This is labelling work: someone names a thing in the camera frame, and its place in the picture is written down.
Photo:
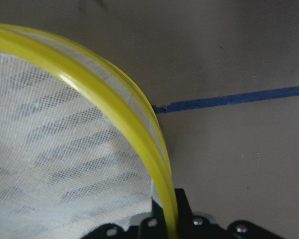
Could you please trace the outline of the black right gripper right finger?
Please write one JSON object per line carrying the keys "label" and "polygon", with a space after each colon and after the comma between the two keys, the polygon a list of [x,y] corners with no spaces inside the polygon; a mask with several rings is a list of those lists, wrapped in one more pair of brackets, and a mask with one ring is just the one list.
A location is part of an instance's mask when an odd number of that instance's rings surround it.
{"label": "black right gripper right finger", "polygon": [[178,225],[177,232],[180,239],[192,238],[192,210],[190,208],[188,199],[186,197],[184,189],[176,188],[175,195],[177,200],[178,209]]}

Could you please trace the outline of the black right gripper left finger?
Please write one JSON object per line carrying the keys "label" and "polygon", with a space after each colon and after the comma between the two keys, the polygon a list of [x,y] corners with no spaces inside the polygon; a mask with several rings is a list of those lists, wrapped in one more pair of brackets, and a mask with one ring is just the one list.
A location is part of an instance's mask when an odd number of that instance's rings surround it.
{"label": "black right gripper left finger", "polygon": [[138,239],[166,239],[167,229],[162,207],[151,200],[151,212],[138,227]]}

